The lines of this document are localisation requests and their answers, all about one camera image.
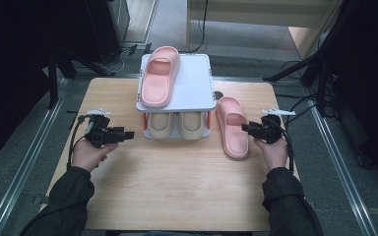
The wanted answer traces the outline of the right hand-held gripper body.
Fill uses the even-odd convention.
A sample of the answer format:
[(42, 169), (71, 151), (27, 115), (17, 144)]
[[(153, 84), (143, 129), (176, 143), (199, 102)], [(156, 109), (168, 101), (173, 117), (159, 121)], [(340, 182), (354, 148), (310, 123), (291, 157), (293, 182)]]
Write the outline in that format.
[(294, 115), (294, 111), (279, 110), (277, 108), (264, 109), (261, 117), (262, 131), (258, 139), (267, 144), (273, 144), (280, 138), (287, 138), (287, 133), (282, 127), (282, 116)]

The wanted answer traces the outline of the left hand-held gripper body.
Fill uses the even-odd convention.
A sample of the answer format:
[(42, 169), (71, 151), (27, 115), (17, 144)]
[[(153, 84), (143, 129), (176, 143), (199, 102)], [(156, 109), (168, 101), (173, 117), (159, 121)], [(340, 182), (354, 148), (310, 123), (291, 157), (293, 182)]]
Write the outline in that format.
[(104, 136), (110, 122), (110, 119), (107, 118), (109, 114), (109, 111), (101, 108), (89, 110), (87, 113), (89, 125), (85, 131), (85, 138), (96, 148), (100, 148), (104, 144)]

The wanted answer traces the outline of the pink slide slipper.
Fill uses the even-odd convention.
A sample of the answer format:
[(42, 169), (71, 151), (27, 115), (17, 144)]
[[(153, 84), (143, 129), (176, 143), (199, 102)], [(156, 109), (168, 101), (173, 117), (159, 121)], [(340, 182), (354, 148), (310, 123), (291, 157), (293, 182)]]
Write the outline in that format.
[(224, 152), (232, 158), (245, 158), (249, 152), (248, 134), (242, 130), (247, 123), (241, 104), (233, 97), (222, 97), (216, 107)]
[(171, 100), (180, 67), (180, 56), (172, 46), (157, 48), (150, 56), (141, 87), (141, 102), (152, 108), (165, 107)]

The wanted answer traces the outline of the cream clog with holes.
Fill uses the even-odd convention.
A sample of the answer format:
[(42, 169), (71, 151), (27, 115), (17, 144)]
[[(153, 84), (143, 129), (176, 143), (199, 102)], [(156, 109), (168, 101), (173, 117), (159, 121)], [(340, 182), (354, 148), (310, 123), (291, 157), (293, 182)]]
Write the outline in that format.
[(202, 112), (182, 112), (179, 119), (179, 133), (183, 139), (198, 140), (203, 137), (205, 119)]
[(168, 138), (173, 130), (173, 115), (171, 113), (150, 113), (148, 117), (148, 132), (154, 139)]

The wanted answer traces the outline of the grey two-tier shoe rack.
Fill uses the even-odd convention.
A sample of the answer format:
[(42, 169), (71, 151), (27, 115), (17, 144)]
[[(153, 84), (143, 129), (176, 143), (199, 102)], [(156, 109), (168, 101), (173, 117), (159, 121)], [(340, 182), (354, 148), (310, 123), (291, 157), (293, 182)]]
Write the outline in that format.
[(143, 114), (143, 134), (147, 139), (155, 139), (149, 130), (151, 113), (172, 113), (173, 128), (167, 140), (183, 140), (179, 131), (180, 114), (201, 112), (204, 119), (202, 138), (210, 135), (211, 112), (216, 108), (216, 96), (209, 56), (206, 54), (180, 54), (179, 70), (175, 78), (170, 102), (161, 108), (152, 108), (142, 103), (142, 85), (151, 55), (142, 57), (137, 90), (136, 108)]

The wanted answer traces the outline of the person's right hand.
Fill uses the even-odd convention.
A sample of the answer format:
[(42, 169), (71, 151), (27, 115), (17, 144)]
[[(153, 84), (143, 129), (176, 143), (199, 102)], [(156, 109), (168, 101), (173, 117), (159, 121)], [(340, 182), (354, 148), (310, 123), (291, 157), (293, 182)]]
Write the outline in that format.
[(284, 138), (278, 139), (273, 144), (267, 144), (259, 139), (254, 139), (253, 142), (261, 150), (268, 171), (286, 166), (288, 150), (287, 142)]

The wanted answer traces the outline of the person's left hand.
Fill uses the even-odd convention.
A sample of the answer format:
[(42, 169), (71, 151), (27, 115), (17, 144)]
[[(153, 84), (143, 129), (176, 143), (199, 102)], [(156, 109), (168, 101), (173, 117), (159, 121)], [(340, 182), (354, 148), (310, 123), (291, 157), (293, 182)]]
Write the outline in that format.
[(80, 167), (92, 172), (98, 165), (107, 159), (107, 156), (118, 148), (118, 144), (107, 144), (103, 147), (94, 147), (88, 140), (79, 141), (71, 159), (72, 167)]

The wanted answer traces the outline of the black tripod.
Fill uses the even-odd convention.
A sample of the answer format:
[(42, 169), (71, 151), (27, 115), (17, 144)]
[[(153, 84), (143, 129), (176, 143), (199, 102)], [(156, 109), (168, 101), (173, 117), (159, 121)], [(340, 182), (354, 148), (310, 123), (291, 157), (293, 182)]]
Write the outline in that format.
[(320, 85), (323, 85), (328, 81), (329, 73), (334, 66), (334, 61), (338, 52), (338, 46), (324, 44), (311, 56), (293, 64), (286, 69), (283, 69), (279, 73), (276, 73), (270, 77), (265, 77), (264, 81), (277, 82), (282, 78), (304, 69), (305, 72), (300, 78), (300, 81), (304, 86), (309, 87), (316, 80), (319, 81)]

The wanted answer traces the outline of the black metal stand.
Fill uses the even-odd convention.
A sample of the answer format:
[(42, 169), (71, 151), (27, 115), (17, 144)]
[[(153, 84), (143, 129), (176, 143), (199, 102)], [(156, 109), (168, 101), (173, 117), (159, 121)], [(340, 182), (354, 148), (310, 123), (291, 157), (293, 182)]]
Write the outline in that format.
[(58, 81), (57, 81), (57, 71), (67, 79), (75, 79), (77, 76), (77, 71), (72, 63), (72, 61), (78, 61), (88, 69), (94, 71), (101, 76), (110, 76), (111, 73), (106, 69), (101, 69), (99, 66), (93, 62), (87, 60), (85, 57), (78, 53), (75, 53), (71, 49), (64, 47), (53, 48), (48, 55), (48, 79), (49, 79), (49, 93), (50, 101), (48, 108), (51, 109), (55, 106), (59, 99), (58, 91)]

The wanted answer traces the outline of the dark cabinet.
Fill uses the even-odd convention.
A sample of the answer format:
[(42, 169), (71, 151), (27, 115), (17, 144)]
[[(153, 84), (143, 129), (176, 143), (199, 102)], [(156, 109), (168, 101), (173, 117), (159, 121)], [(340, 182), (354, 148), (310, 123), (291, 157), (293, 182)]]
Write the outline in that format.
[(126, 0), (87, 0), (97, 61), (105, 64), (123, 50), (130, 22)]

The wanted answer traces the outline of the metal floor rail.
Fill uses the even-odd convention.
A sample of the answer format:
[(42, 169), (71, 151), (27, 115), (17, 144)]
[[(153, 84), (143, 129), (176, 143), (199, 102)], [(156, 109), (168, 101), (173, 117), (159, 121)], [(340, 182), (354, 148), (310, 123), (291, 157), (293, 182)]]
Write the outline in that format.
[(334, 164), (334, 168), (345, 191), (346, 198), (360, 228), (362, 236), (378, 236), (374, 222), (367, 210), (366, 204), (361, 197), (348, 169), (344, 162), (343, 156), (337, 146), (335, 138), (329, 128), (325, 118), (323, 118), (316, 108), (317, 102), (308, 101), (308, 107), (322, 136), (324, 144), (328, 150), (329, 156)]
[(39, 102), (0, 150), (0, 234), (16, 204), (63, 104), (70, 79), (57, 82), (52, 108)]

